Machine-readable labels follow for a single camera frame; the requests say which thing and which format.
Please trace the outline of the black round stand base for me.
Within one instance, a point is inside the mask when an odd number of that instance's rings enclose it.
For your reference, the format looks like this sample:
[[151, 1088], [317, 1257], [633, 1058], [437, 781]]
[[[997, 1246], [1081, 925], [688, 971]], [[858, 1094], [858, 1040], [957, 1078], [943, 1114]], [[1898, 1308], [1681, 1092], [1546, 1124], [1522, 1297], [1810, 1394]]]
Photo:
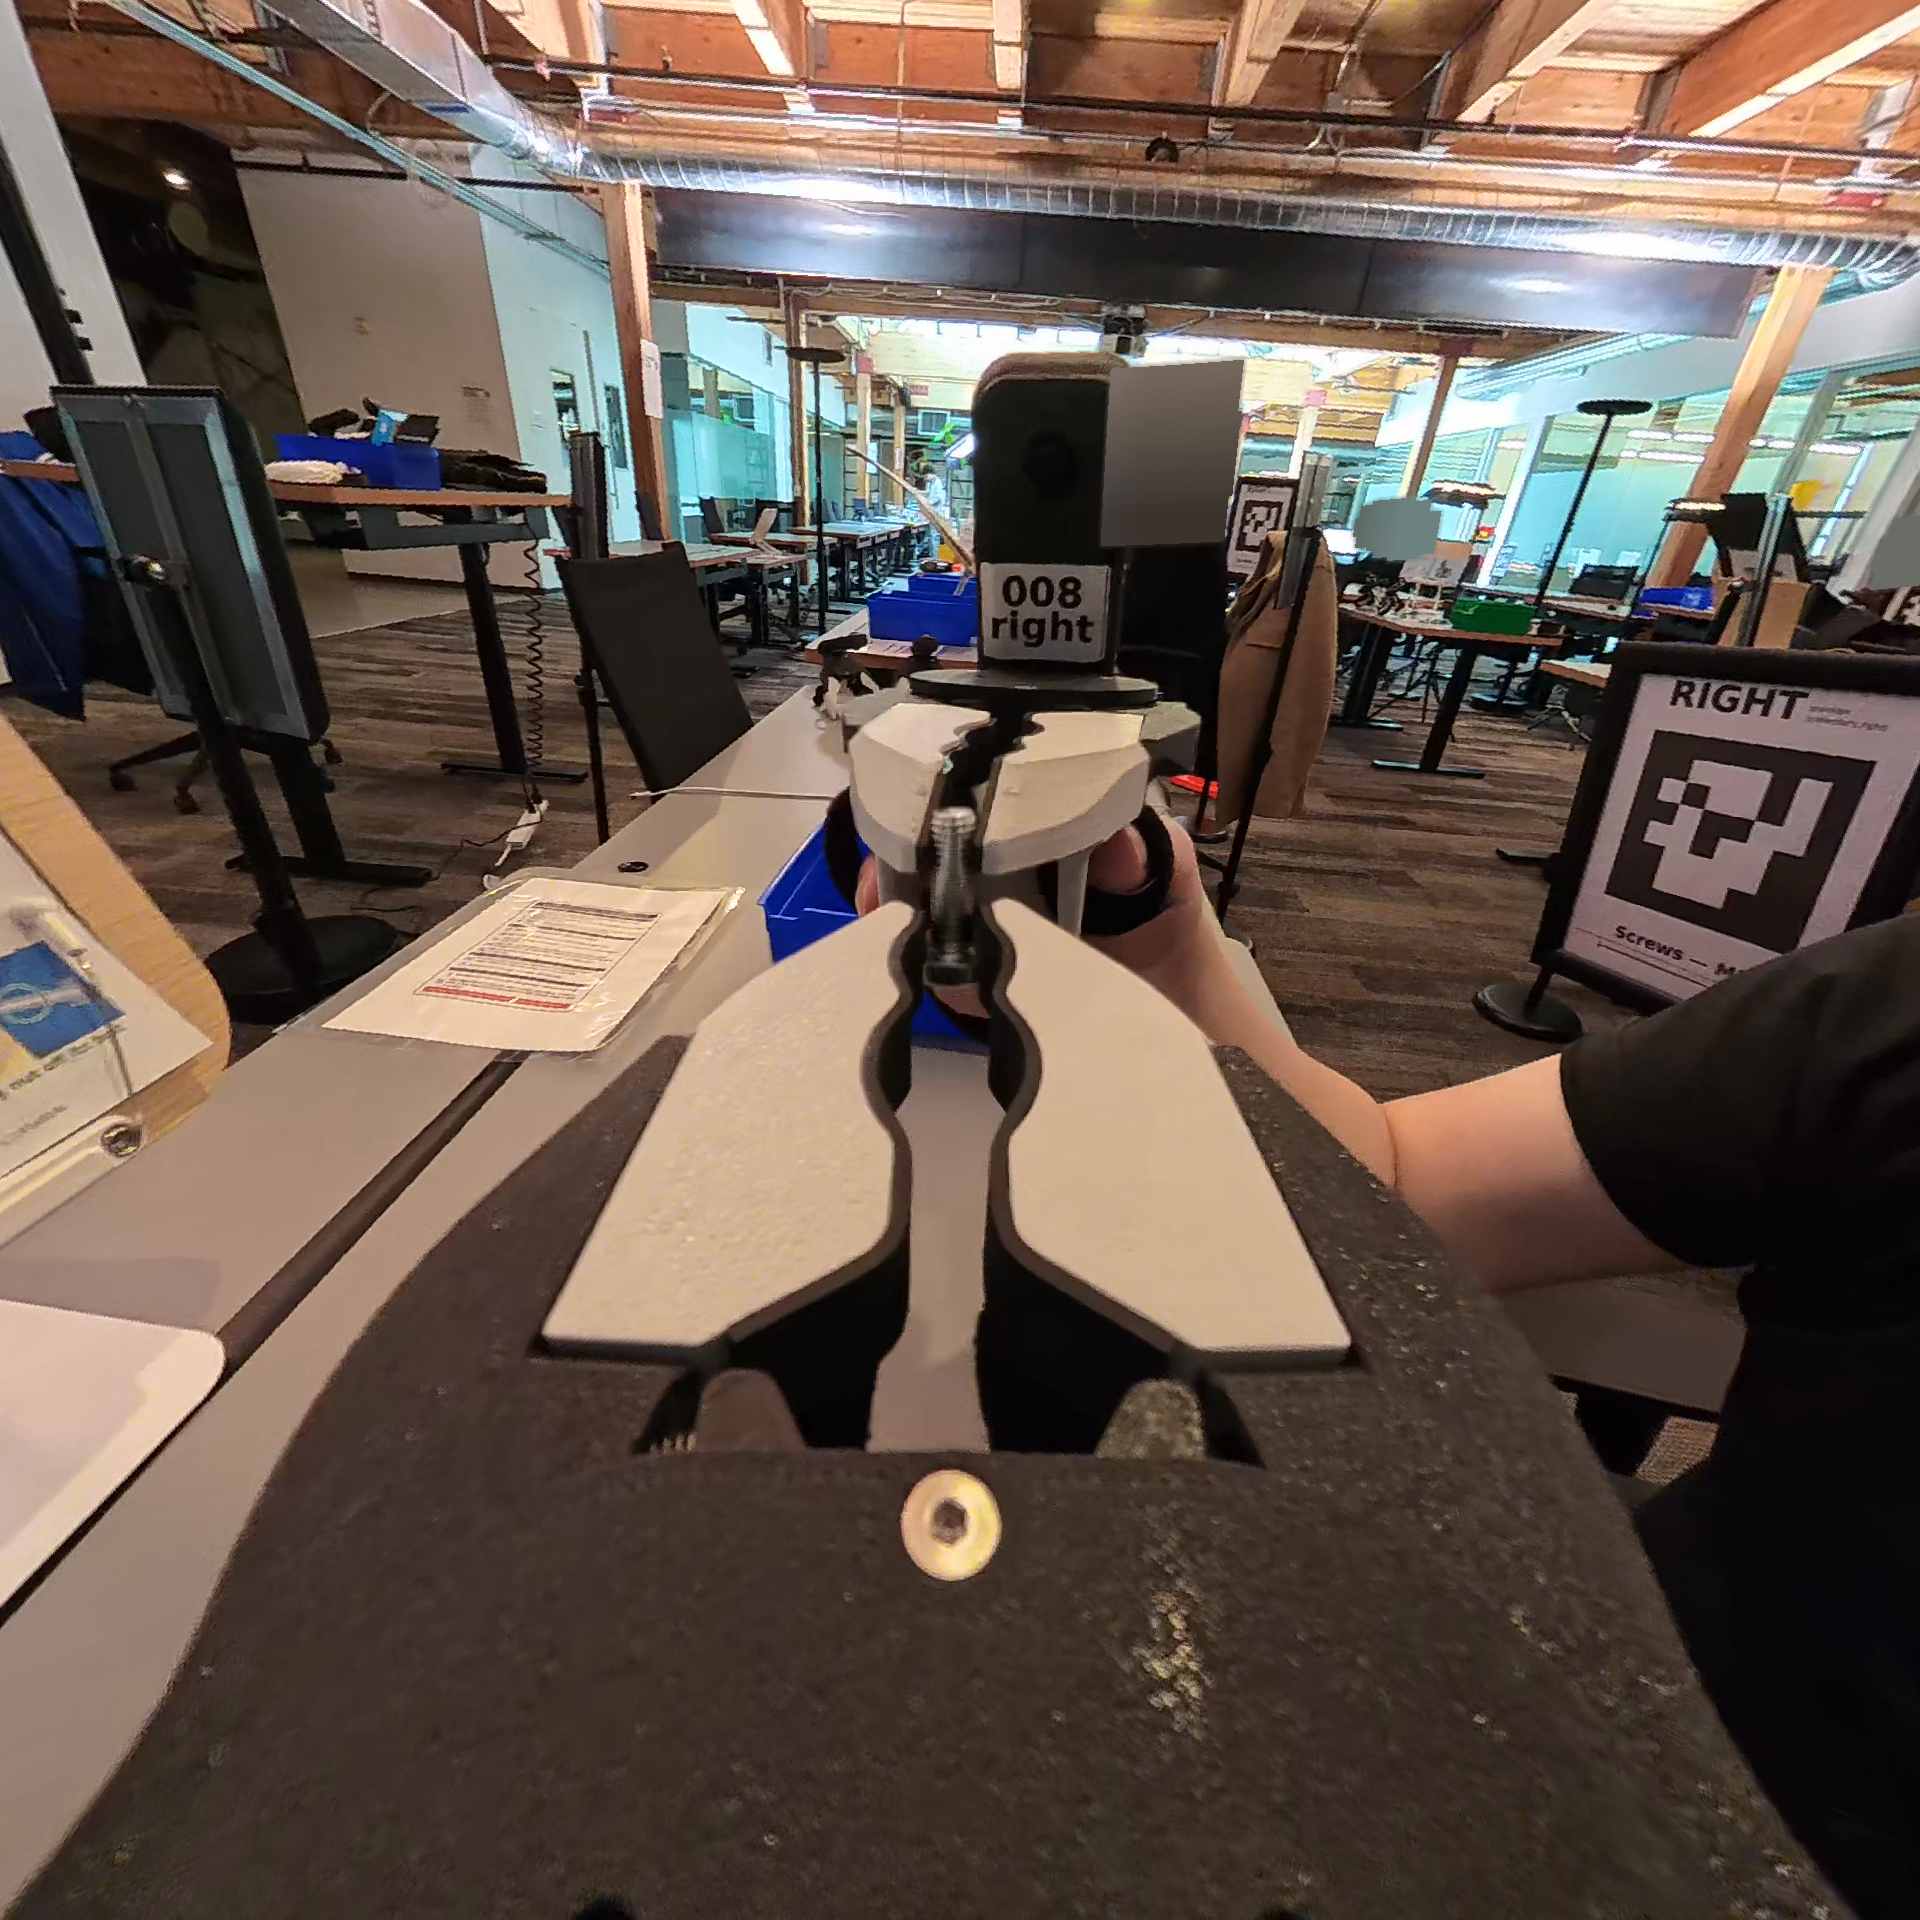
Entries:
[[235, 1025], [288, 1025], [384, 965], [403, 949], [400, 930], [376, 917], [303, 920], [298, 930], [269, 928], [204, 955], [204, 968]]

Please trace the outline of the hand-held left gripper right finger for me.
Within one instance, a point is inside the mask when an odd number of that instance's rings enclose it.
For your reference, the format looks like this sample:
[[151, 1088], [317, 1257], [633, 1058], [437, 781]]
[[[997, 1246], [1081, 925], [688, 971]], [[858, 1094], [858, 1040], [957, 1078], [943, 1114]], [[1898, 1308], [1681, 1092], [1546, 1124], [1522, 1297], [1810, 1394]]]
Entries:
[[1202, 1030], [1039, 908], [980, 909], [992, 1140], [977, 1393], [994, 1452], [1090, 1454], [1147, 1381], [1330, 1371], [1354, 1332]]

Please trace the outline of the black metal rolling stand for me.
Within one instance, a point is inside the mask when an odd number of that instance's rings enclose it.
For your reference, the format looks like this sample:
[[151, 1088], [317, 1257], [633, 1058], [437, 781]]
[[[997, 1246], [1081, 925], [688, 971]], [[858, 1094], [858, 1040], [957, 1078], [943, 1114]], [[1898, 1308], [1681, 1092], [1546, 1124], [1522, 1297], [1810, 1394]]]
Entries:
[[298, 878], [423, 885], [351, 860], [331, 821], [329, 701], [248, 420], [212, 389], [56, 386], [53, 405], [156, 697], [193, 721], [220, 787], [252, 930], [311, 921]]

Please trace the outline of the white paper sheet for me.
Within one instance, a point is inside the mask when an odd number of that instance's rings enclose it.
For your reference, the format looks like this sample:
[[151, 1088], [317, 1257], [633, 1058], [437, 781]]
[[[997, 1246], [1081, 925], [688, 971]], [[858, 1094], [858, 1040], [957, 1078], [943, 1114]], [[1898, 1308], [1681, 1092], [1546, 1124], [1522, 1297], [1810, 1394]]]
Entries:
[[736, 909], [736, 888], [533, 878], [327, 1020], [377, 1040], [595, 1053]]

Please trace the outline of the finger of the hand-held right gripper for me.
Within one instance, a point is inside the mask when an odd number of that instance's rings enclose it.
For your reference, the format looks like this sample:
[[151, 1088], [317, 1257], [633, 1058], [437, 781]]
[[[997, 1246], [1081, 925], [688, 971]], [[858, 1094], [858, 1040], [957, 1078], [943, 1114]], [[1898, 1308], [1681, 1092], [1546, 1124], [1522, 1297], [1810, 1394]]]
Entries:
[[979, 833], [983, 873], [1080, 858], [1132, 826], [1151, 757], [1140, 716], [1039, 716], [997, 760]]
[[895, 704], [849, 742], [850, 811], [866, 851], [889, 873], [914, 873], [949, 753], [977, 728], [960, 704]]

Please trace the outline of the instruction board on stand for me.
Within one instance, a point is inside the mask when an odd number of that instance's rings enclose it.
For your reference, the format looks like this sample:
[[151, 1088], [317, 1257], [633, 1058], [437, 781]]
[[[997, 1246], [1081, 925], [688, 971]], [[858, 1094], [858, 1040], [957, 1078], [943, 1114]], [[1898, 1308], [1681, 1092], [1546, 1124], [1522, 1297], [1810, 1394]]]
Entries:
[[3, 1172], [29, 1169], [210, 1050], [3, 845]]

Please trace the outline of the small marker sign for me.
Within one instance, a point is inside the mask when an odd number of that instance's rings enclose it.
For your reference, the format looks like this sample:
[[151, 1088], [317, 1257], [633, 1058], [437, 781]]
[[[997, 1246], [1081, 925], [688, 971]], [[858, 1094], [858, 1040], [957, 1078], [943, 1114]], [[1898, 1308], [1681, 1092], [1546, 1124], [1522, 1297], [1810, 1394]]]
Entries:
[[1299, 485], [1299, 477], [1290, 474], [1237, 475], [1225, 541], [1225, 568], [1232, 584], [1247, 584], [1255, 576], [1268, 537], [1285, 540]]

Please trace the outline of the blue garment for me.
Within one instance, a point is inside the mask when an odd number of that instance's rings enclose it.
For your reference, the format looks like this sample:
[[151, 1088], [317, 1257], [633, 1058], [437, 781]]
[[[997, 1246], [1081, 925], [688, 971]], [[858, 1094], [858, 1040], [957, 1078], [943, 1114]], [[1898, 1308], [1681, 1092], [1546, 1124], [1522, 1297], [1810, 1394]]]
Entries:
[[11, 693], [82, 721], [87, 610], [82, 550], [97, 524], [74, 482], [3, 474], [3, 656]]

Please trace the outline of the blue plastic bin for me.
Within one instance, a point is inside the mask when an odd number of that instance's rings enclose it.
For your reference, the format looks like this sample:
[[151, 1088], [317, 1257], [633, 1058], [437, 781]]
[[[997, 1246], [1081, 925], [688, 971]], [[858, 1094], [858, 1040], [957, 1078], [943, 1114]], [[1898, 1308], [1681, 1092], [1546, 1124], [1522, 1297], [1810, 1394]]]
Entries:
[[[852, 923], [852, 900], [829, 870], [825, 826], [816, 827], [765, 885], [759, 893], [759, 913], [775, 965]], [[914, 1045], [927, 1050], [956, 1050], [975, 1056], [987, 1052], [987, 1042], [964, 1030], [930, 994], [923, 994], [914, 1010], [912, 1034]]]

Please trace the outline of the wooden document stand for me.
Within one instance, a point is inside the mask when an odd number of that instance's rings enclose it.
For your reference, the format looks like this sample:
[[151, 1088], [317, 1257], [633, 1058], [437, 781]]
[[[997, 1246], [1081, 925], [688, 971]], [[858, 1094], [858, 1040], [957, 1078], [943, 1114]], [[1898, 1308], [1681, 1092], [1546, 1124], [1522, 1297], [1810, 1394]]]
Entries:
[[19, 1605], [224, 1371], [212, 1272], [163, 1243], [159, 1144], [228, 1065], [224, 1004], [186, 938], [3, 724], [3, 845], [79, 908], [107, 952], [210, 1034], [81, 1140], [3, 1172], [3, 1601]]

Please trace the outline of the wooden support post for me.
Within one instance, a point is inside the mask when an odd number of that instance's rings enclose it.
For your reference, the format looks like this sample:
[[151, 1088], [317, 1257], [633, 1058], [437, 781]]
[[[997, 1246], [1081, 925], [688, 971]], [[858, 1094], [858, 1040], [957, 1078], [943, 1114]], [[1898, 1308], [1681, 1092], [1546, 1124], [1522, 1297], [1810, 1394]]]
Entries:
[[[1688, 504], [1713, 506], [1727, 491], [1738, 489], [1740, 472], [1762, 432], [1770, 406], [1777, 403], [1792, 361], [1807, 342], [1808, 328], [1834, 288], [1835, 270], [1781, 267], [1768, 290], [1757, 323], [1744, 336], [1741, 356], [1732, 374], [1727, 403], [1704, 454]], [[1666, 589], [1685, 588], [1707, 541], [1707, 526], [1701, 516], [1673, 512], [1652, 554], [1645, 586]]]
[[681, 529], [665, 462], [665, 397], [645, 244], [645, 195], [635, 182], [611, 182], [600, 190], [600, 206], [609, 243], [633, 481], [641, 506], [653, 512], [651, 540], [674, 541], [681, 540]]

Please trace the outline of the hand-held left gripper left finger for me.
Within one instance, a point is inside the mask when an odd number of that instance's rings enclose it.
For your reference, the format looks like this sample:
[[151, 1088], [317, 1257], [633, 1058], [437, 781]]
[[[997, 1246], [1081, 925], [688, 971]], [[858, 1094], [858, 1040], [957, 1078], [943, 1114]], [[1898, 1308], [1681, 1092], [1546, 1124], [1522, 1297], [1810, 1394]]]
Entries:
[[695, 1028], [552, 1305], [553, 1353], [772, 1378], [803, 1443], [864, 1449], [907, 1313], [907, 965], [887, 902]]

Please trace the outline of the silver hex bolt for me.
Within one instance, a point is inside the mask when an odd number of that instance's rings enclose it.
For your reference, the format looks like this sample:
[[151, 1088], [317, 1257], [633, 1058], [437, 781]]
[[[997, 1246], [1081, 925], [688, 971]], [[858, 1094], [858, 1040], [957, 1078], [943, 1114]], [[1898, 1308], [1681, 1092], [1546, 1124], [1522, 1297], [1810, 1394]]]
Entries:
[[975, 900], [977, 811], [944, 803], [928, 819], [923, 993], [975, 1040], [987, 1034], [992, 953], [980, 944]]

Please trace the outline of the black easel stand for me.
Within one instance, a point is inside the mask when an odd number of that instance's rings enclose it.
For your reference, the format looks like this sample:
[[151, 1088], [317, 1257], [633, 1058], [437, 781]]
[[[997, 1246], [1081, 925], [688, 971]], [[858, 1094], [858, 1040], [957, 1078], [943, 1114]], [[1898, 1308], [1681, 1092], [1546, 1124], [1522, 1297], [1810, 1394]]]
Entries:
[[1513, 1038], [1554, 1046], [1570, 1045], [1583, 1038], [1587, 1026], [1579, 1010], [1554, 989], [1559, 978], [1556, 965], [1544, 965], [1532, 981], [1488, 984], [1473, 996], [1473, 1009], [1482, 1020]]

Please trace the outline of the wooden standing desk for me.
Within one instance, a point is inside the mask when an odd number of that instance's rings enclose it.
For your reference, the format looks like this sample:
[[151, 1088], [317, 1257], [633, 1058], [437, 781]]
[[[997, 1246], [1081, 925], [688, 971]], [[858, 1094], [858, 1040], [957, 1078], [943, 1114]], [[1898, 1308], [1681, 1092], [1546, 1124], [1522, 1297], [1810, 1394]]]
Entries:
[[548, 533], [548, 515], [571, 507], [569, 494], [327, 486], [283, 475], [269, 477], [268, 486], [282, 507], [299, 515], [321, 544], [343, 554], [400, 554], [412, 548], [457, 554], [474, 652], [488, 693], [495, 757], [444, 760], [442, 771], [447, 774], [529, 785], [580, 785], [588, 779], [586, 765], [529, 755], [488, 561], [495, 544], [539, 544]]

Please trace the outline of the framed marker sign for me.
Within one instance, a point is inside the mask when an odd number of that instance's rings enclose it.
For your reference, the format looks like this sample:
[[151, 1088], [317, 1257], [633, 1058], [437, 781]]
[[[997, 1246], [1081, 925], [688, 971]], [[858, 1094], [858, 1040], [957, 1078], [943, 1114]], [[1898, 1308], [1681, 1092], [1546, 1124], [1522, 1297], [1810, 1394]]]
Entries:
[[1849, 928], [1917, 875], [1917, 660], [1627, 643], [1532, 965], [1644, 1013]]

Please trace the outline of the blue storage bin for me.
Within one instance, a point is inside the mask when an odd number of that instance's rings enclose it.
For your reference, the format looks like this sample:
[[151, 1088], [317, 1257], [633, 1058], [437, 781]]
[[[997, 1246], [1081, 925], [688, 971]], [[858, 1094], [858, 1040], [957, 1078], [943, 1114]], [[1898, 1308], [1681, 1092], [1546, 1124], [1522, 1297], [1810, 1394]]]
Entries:
[[277, 435], [277, 458], [283, 464], [343, 467], [362, 474], [371, 489], [442, 489], [442, 453], [428, 443]]
[[964, 572], [898, 576], [869, 597], [874, 640], [921, 640], [970, 649], [979, 638], [979, 584]]

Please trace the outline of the person's right hand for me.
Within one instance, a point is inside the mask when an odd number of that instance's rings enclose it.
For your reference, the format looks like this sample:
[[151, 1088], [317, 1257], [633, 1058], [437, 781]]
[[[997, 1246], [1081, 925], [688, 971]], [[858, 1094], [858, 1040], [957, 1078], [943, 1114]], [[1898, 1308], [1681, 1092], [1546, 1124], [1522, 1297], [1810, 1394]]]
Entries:
[[[1159, 914], [1121, 934], [1096, 938], [1090, 946], [1140, 973], [1188, 1016], [1210, 1042], [1244, 1052], [1275, 1084], [1307, 1104], [1304, 1088], [1329, 1082], [1330, 1070], [1299, 1046], [1279, 1010], [1259, 1000], [1237, 971], [1231, 946], [1237, 953], [1241, 949], [1217, 925], [1188, 834], [1177, 822], [1163, 833], [1171, 845], [1171, 880]], [[1098, 898], [1130, 902], [1145, 897], [1147, 866], [1144, 829], [1123, 827], [1090, 858], [1088, 913]], [[880, 878], [874, 854], [866, 854], [852, 892], [856, 913], [872, 914], [879, 900]]]

